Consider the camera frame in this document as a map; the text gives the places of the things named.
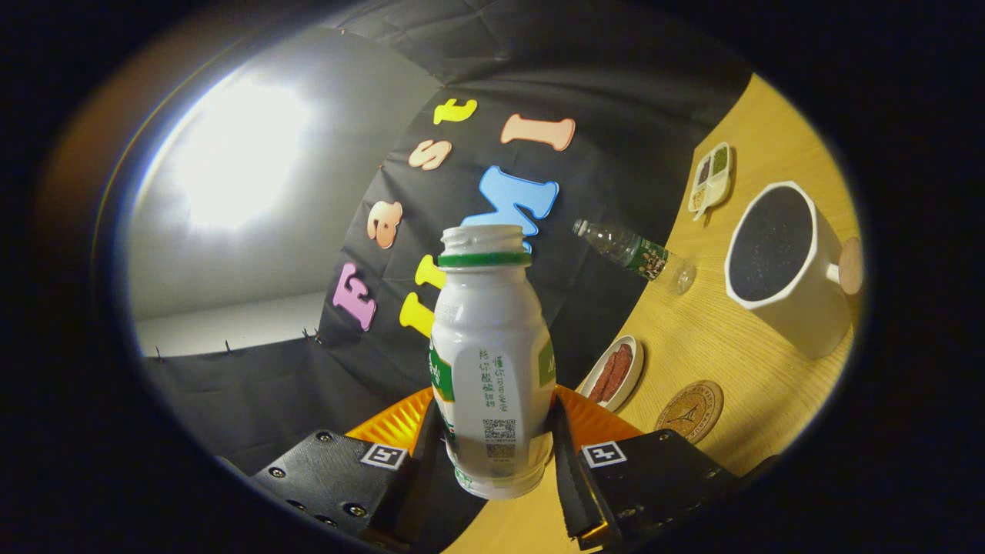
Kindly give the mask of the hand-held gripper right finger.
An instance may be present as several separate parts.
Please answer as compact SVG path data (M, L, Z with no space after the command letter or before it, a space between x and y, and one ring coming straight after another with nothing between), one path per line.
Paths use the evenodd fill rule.
M553 390L548 426L564 525L581 550L626 550L741 481L678 432L640 431L566 387Z

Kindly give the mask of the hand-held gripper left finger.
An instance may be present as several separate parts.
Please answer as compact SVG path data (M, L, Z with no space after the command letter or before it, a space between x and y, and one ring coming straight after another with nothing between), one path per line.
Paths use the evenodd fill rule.
M433 391L423 389L351 432L311 432L250 480L335 532L409 551L428 515L442 429Z

